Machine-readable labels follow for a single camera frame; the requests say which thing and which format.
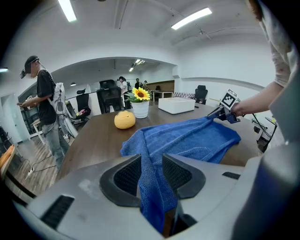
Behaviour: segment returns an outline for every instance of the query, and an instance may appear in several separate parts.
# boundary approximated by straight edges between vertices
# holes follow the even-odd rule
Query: blue towel
[[[177,205],[177,198],[163,175],[163,153],[220,163],[226,151],[239,141],[237,132],[206,117],[136,131],[123,143],[121,154],[142,155],[139,180],[142,214],[162,232],[165,212]]]

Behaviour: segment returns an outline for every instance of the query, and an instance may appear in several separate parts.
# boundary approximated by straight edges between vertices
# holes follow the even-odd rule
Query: black vent
[[[163,154],[163,174],[178,199],[195,197],[206,181],[199,169],[168,154]]]
[[[163,171],[164,176],[168,179],[168,183],[174,192],[192,179],[192,173],[190,171],[168,158],[163,161]]]
[[[222,175],[225,177],[228,177],[228,178],[236,179],[236,180],[238,180],[240,178],[240,174],[233,173],[233,172],[225,172]]]
[[[134,161],[116,172],[113,181],[118,188],[136,196],[137,183],[141,174],[141,163]]]
[[[73,201],[74,198],[72,197],[60,196],[44,214],[41,220],[51,228],[56,229]]]

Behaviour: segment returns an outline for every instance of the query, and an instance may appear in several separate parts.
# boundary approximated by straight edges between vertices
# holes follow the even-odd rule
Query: sunflower
[[[142,88],[139,88],[139,89],[133,88],[133,93],[135,94],[135,97],[141,101],[150,100],[150,95],[149,95],[148,91],[146,91]]]

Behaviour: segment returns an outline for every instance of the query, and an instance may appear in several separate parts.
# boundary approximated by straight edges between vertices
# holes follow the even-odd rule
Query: person's arm
[[[272,43],[270,45],[272,60],[276,71],[275,81],[271,82],[255,96],[241,101],[240,103],[236,103],[232,107],[231,112],[235,113],[237,116],[250,113],[260,113],[269,110],[270,104],[277,98],[289,80],[289,76],[291,74],[289,66],[284,62]]]
[[[37,96],[26,100],[21,107],[28,107],[34,104],[47,100],[52,96],[53,84],[50,80],[49,74],[41,71],[37,78]]]
[[[24,103],[22,103],[21,107],[33,107],[36,106],[37,103],[40,103],[42,101],[45,101],[46,99],[50,98],[51,95],[45,96],[45,97],[34,97],[31,99],[27,99]]]
[[[260,93],[244,101],[236,103],[232,107],[231,112],[235,113],[235,115],[238,117],[244,114],[267,111],[269,110],[269,105],[274,101],[282,89],[283,87],[278,83],[271,82]]]

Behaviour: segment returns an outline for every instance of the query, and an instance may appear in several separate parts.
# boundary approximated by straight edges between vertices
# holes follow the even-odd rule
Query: cap
[[[26,67],[28,64],[30,64],[30,63],[32,63],[32,62],[35,62],[35,61],[37,61],[37,60],[39,60],[39,59],[38,59],[38,56],[32,55],[32,56],[30,56],[30,57],[26,60],[24,66]]]

